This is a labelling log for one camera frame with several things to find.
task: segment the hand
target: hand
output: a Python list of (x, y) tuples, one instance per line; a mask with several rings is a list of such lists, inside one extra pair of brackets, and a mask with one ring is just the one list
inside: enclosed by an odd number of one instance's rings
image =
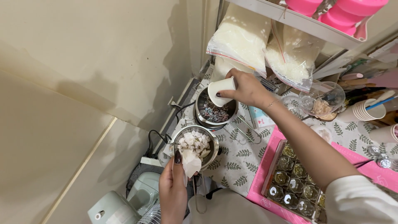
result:
[(218, 97), (237, 100), (248, 106), (260, 108), (276, 100), (272, 94), (261, 85), (253, 74), (231, 69), (226, 79), (234, 77), (238, 83), (236, 90), (222, 90), (217, 93)]
[(181, 224), (187, 209), (186, 175), (182, 168), (182, 158), (176, 151), (164, 168), (159, 179), (160, 214), (162, 224)]

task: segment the pink cutting mat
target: pink cutting mat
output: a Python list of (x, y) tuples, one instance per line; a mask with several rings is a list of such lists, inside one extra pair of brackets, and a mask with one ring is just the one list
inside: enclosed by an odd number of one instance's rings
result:
[[(246, 199), (279, 215), (286, 221), (291, 222), (293, 224), (310, 224), (311, 222), (271, 202), (261, 194), (261, 189), (263, 187), (265, 178), (268, 175), (268, 170), (274, 158), (275, 151), (278, 147), (279, 142), (283, 139), (286, 138), (283, 136), (282, 132), (279, 131), (278, 127), (275, 127), (274, 131), (272, 132), (271, 138), (269, 139), (264, 156), (260, 162), (257, 173), (254, 177), (253, 183), (250, 187), (249, 194), (247, 195)], [(350, 161), (351, 163), (368, 160), (368, 158), (365, 158), (334, 142), (332, 142), (332, 146), (337, 151), (339, 151), (345, 158), (347, 158), (348, 161)], [(398, 192), (397, 172), (394, 172), (390, 169), (380, 168), (375, 162), (370, 162), (364, 165), (363, 167), (359, 168), (358, 170), (362, 174), (372, 178), (374, 183), (378, 183), (395, 192)]]

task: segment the bracelet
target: bracelet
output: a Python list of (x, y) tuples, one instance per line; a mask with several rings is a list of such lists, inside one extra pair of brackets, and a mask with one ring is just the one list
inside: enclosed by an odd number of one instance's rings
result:
[(279, 100), (275, 100), (274, 102), (270, 103), (264, 110), (268, 109), (270, 106), (273, 105), (273, 103), (278, 102)]

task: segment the stack of paper cups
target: stack of paper cups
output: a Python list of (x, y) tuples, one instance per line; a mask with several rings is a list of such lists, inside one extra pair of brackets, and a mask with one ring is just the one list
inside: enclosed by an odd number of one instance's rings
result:
[(227, 104), (232, 99), (222, 98), (216, 96), (221, 90), (236, 90), (237, 84), (235, 84), (234, 78), (223, 79), (217, 82), (210, 83), (207, 87), (207, 92), (209, 94), (210, 100), (214, 103), (214, 105), (218, 107), (222, 107)]
[(360, 101), (339, 113), (337, 119), (350, 123), (353, 121), (369, 121), (383, 118), (386, 115), (386, 108), (383, 104), (370, 110), (365, 109), (374, 101), (375, 99)]
[(371, 130), (371, 132), (369, 132), (369, 137), (378, 143), (398, 143), (398, 138), (394, 131), (397, 125), (398, 124)]

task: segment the table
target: table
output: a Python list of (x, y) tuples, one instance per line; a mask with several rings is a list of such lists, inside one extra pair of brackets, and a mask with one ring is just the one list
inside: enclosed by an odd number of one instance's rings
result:
[[(209, 84), (212, 72), (213, 70), (210, 67), (201, 82), (204, 86)], [(197, 93), (194, 94), (190, 102), (196, 100), (196, 97)], [(186, 108), (172, 137), (185, 127), (185, 120), (193, 118), (193, 109), (193, 105)], [(242, 117), (249, 125), (252, 125), (248, 107), (242, 103), (239, 103), (238, 116)], [(241, 130), (246, 131), (246, 134), (250, 138), (246, 138), (231, 124), (227, 124), (223, 129), (215, 131), (214, 134), (219, 140), (222, 153), (216, 157), (203, 173), (212, 180), (246, 197), (274, 126), (256, 130), (261, 135), (261, 143), (256, 145), (253, 142), (258, 142), (259, 137), (253, 133), (252, 130), (238, 118), (232, 122)], [(371, 155), (367, 153), (366, 148), (369, 145), (378, 147), (381, 152), (387, 153), (391, 158), (396, 159), (393, 162), (393, 167), (395, 167), (393, 170), (398, 172), (398, 145), (394, 143), (379, 144), (370, 140), (369, 132), (375, 129), (372, 124), (368, 122), (351, 122), (347, 124), (337, 119), (332, 122), (321, 122), (311, 118), (305, 120), (304, 123), (307, 125), (316, 124), (326, 126), (332, 132), (333, 142), (368, 158), (371, 158)], [(159, 161), (161, 164), (165, 166), (169, 159), (170, 158), (163, 153), (163, 150), (161, 150), (159, 153)]]

